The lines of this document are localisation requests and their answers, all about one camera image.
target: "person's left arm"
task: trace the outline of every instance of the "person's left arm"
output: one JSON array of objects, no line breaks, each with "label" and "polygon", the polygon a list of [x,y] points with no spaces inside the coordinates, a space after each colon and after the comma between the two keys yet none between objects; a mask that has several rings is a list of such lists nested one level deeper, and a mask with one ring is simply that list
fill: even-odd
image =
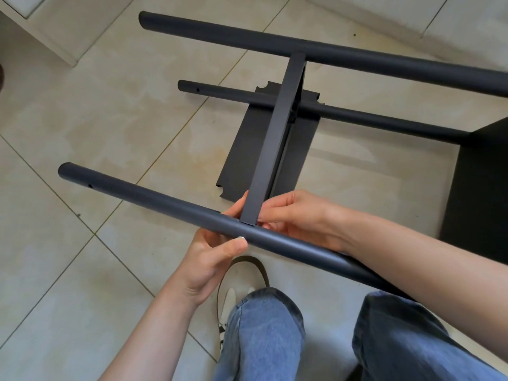
[{"label": "person's left arm", "polygon": [[[237,217],[245,196],[224,214]],[[167,381],[182,352],[190,320],[212,294],[233,257],[247,249],[245,238],[199,229],[180,266],[138,322],[99,381]]]}]

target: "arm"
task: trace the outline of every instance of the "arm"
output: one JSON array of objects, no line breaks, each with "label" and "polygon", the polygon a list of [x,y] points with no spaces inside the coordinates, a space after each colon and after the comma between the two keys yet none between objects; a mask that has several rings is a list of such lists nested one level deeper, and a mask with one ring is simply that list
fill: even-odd
[{"label": "arm", "polygon": [[[244,198],[226,215],[237,216]],[[227,241],[200,229],[171,275],[99,381],[167,381],[173,378],[190,320],[215,290],[234,256],[247,249],[245,238]]]},{"label": "arm", "polygon": [[271,198],[263,227],[344,251],[508,359],[508,266],[308,192]]}]

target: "person's right arm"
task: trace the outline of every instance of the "person's right arm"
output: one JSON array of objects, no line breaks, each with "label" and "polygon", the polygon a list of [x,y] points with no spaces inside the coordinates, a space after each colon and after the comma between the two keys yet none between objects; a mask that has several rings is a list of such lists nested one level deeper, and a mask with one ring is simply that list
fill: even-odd
[{"label": "person's right arm", "polygon": [[267,200],[258,220],[353,256],[508,360],[508,266],[305,191]]}]

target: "metal frame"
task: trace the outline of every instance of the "metal frame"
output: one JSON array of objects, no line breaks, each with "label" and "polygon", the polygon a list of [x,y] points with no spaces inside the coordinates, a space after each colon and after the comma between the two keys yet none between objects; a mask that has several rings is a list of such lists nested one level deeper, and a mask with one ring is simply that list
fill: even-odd
[{"label": "metal frame", "polygon": [[270,197],[283,165],[286,140],[292,123],[299,113],[307,113],[460,145],[468,145],[471,134],[456,129],[302,101],[305,64],[312,61],[503,97],[508,97],[508,74],[288,38],[156,13],[141,12],[139,21],[141,26],[148,30],[289,57],[278,96],[185,80],[178,82],[181,91],[273,108],[240,220],[72,163],[60,166],[58,170],[60,177],[214,232],[232,237],[244,236],[254,246],[407,297],[347,255],[286,237],[256,225],[261,205]]}]

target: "jeans leg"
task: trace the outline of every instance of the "jeans leg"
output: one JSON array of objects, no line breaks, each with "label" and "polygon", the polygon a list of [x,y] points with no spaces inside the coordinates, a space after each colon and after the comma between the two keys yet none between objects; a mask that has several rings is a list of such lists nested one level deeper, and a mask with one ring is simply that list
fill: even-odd
[{"label": "jeans leg", "polygon": [[507,379],[451,339],[422,305],[384,292],[365,297],[352,347],[363,381]]},{"label": "jeans leg", "polygon": [[300,310],[276,288],[247,295],[231,311],[214,381],[293,381],[303,350]]}]

